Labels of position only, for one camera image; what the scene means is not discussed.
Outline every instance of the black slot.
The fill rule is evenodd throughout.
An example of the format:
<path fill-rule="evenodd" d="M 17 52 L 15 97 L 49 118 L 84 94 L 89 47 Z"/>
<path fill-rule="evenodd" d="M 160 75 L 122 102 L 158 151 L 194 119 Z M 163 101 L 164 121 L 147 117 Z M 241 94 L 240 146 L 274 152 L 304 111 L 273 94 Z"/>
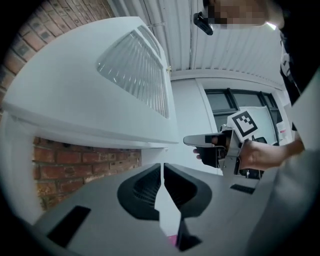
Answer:
<path fill-rule="evenodd" d="M 244 192 L 244 193 L 247 193 L 247 194 L 250 194 L 252 195 L 254 192 L 255 192 L 255 188 L 252 188 L 252 187 L 248 187 L 248 186 L 242 186 L 242 185 L 239 185 L 239 184 L 233 184 L 230 189 L 233 189 L 233 190 L 238 190 L 238 191 L 241 191 L 241 192 Z"/>
<path fill-rule="evenodd" d="M 60 223 L 47 235 L 47 237 L 57 245 L 66 247 L 82 222 L 87 218 L 91 209 L 76 206 L 74 207 Z"/>

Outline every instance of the gray surface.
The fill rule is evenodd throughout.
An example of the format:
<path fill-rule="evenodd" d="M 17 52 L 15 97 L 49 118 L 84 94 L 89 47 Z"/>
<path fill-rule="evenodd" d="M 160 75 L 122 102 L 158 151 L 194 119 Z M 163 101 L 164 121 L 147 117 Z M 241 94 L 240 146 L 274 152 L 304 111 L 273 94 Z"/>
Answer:
<path fill-rule="evenodd" d="M 230 180 L 223 176 L 173 165 L 212 190 L 212 200 L 202 215 L 185 220 L 190 234 L 202 243 L 183 254 L 267 254 L 297 227 L 315 200 L 320 185 L 319 156 L 320 151 L 305 151 L 291 157 L 279 169 L 266 171 L 259 183 L 234 176 L 233 183 L 255 187 L 252 195 L 229 189 Z M 149 166 L 87 184 L 47 212 L 35 227 L 47 234 L 75 205 L 81 205 L 91 212 L 68 246 L 71 251 L 84 256 L 180 255 L 157 221 L 137 220 L 118 202 L 120 183 Z"/>

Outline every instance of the white corrugated ceiling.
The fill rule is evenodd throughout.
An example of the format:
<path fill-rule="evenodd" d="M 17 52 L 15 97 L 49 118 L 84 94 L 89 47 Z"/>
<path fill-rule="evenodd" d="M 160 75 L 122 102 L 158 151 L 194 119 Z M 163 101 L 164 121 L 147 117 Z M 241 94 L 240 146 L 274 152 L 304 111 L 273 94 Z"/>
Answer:
<path fill-rule="evenodd" d="M 279 31 L 268 25 L 216 30 L 206 35 L 192 22 L 202 0 L 109 0 L 117 16 L 140 16 L 162 45 L 172 75 L 237 76 L 279 87 Z"/>

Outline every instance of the hand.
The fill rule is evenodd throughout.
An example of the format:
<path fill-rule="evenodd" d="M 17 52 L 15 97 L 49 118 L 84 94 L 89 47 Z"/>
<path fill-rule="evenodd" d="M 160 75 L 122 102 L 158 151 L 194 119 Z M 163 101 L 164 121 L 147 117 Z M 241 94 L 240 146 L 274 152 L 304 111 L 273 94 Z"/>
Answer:
<path fill-rule="evenodd" d="M 244 142 L 244 145 L 242 147 L 242 150 L 240 152 L 240 170 L 242 169 L 248 169 L 248 168 L 253 168 L 255 165 L 255 159 L 257 156 L 257 150 L 255 149 L 254 143 L 251 140 L 246 140 Z M 212 138 L 212 144 L 217 145 L 218 144 L 218 137 L 213 137 Z M 230 146 L 230 138 L 226 138 L 226 149 L 229 150 Z M 193 153 L 197 154 L 196 158 L 201 160 L 201 157 L 199 155 L 199 152 L 197 149 L 193 150 Z"/>

